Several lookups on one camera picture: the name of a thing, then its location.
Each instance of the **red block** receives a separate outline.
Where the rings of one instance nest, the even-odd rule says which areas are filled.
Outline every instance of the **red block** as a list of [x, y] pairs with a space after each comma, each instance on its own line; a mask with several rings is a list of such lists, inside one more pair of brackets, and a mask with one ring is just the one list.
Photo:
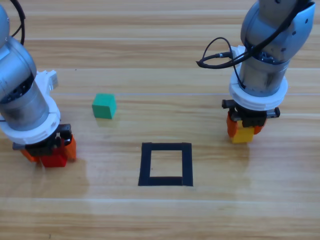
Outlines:
[[63, 154], [41, 157], [41, 162], [45, 168], [63, 168], [66, 166], [67, 160], [67, 157]]
[[51, 156], [41, 156], [40, 159], [45, 168], [64, 168], [68, 157], [65, 154], [63, 139], [61, 140], [61, 147], [53, 149]]

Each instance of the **yellow block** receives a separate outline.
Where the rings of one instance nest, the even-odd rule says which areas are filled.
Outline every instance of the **yellow block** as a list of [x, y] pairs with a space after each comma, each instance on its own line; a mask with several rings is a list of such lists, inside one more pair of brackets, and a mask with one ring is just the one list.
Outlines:
[[233, 144], [250, 143], [254, 139], [255, 128], [243, 127], [242, 121], [238, 121], [238, 129], [234, 137], [231, 138]]

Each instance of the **wood grain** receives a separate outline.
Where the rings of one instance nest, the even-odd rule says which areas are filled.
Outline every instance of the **wood grain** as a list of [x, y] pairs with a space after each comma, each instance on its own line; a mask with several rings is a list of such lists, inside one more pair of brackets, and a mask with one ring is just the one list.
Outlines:
[[[17, 14], [0, 3], [14, 32]], [[232, 69], [195, 63], [215, 37], [241, 44], [253, 3], [22, 0], [26, 47], [39, 71], [57, 71], [52, 97], [78, 159], [44, 169], [0, 133], [0, 239], [318, 240], [320, 12], [281, 117], [250, 144], [227, 136]], [[113, 120], [94, 118], [96, 93], [116, 95]], [[142, 142], [192, 143], [194, 187], [139, 187]], [[151, 174], [181, 175], [179, 157], [153, 154]]]

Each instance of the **cable connector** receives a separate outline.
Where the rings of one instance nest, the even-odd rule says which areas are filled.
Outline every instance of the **cable connector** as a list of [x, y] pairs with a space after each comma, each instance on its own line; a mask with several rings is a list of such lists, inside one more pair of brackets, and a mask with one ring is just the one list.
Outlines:
[[229, 52], [229, 51], [218, 53], [218, 55], [219, 55], [219, 58], [221, 59], [224, 59], [224, 58], [232, 59], [232, 52]]

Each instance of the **orange gripper pad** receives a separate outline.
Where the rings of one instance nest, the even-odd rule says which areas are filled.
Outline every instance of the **orange gripper pad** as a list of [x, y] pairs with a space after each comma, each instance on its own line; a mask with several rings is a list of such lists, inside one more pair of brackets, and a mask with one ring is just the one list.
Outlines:
[[31, 156], [30, 153], [28, 153], [27, 150], [22, 149], [20, 150], [23, 156], [25, 156], [31, 163], [38, 163], [40, 161], [40, 158], [37, 156]]
[[237, 133], [238, 123], [236, 121], [231, 120], [229, 112], [228, 112], [228, 117], [226, 119], [226, 124], [228, 127], [228, 135], [230, 138], [233, 138]]
[[265, 121], [263, 126], [255, 126], [254, 127], [254, 135], [257, 135], [258, 133], [260, 133], [261, 130], [265, 127], [266, 123], [267, 123], [267, 121]]
[[74, 136], [72, 136], [71, 143], [64, 147], [64, 153], [68, 159], [76, 160], [76, 158], [77, 158], [77, 151], [76, 150], [77, 150], [77, 143], [76, 143]]

